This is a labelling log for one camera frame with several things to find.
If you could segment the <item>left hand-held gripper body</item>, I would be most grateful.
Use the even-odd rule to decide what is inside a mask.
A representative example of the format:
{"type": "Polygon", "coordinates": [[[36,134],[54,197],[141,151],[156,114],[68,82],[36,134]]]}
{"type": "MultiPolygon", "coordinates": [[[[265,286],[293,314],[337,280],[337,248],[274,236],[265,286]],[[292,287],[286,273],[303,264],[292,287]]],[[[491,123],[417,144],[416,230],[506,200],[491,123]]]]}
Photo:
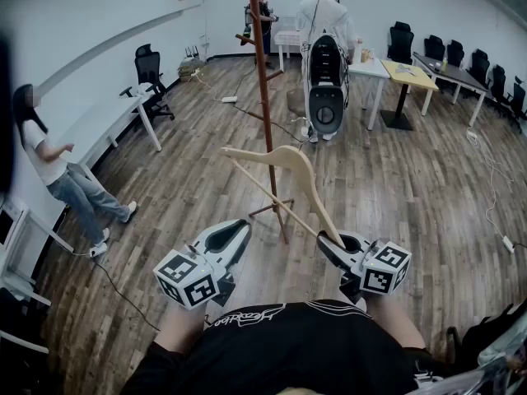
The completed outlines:
{"type": "Polygon", "coordinates": [[[187,310],[213,300],[224,306],[235,289],[229,272],[230,258],[185,245],[171,250],[153,269],[162,292],[187,310]]]}

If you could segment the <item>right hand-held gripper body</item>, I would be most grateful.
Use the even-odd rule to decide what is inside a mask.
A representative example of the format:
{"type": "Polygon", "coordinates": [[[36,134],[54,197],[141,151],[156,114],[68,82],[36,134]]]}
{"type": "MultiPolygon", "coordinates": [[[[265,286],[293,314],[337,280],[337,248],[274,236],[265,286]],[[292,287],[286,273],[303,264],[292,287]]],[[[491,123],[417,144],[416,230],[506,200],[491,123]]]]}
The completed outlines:
{"type": "Polygon", "coordinates": [[[390,295],[407,275],[412,254],[390,240],[376,240],[350,256],[340,291],[353,303],[365,293],[390,295]]]}

